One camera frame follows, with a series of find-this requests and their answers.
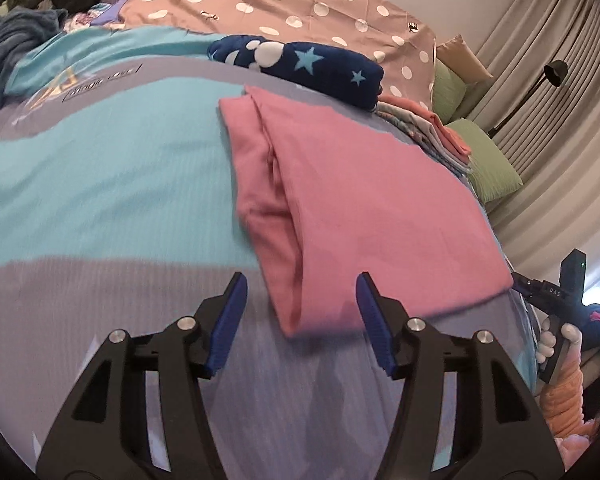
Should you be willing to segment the right forearm orange sleeve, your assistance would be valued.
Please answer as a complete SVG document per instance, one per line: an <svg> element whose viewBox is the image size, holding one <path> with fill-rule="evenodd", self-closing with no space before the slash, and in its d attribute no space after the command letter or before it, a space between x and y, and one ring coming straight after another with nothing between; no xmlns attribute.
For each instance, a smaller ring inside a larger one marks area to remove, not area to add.
<svg viewBox="0 0 600 480"><path fill-rule="evenodd" d="M540 409L555 438L571 436L592 438L595 420L588 422L583 414L583 373L581 350L573 344L558 370L557 378L540 394Z"/></svg>

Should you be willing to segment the right white gloved hand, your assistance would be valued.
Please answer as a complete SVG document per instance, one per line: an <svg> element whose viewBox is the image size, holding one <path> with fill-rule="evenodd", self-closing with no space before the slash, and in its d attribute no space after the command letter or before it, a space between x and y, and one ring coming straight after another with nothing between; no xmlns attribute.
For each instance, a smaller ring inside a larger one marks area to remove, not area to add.
<svg viewBox="0 0 600 480"><path fill-rule="evenodd" d="M582 333L577 326L565 323L560 332L568 344L565 364L580 363L582 346ZM536 347L535 356L540 365L544 364L556 353L557 338L550 330L550 318L547 316L541 323L540 339Z"/></svg>

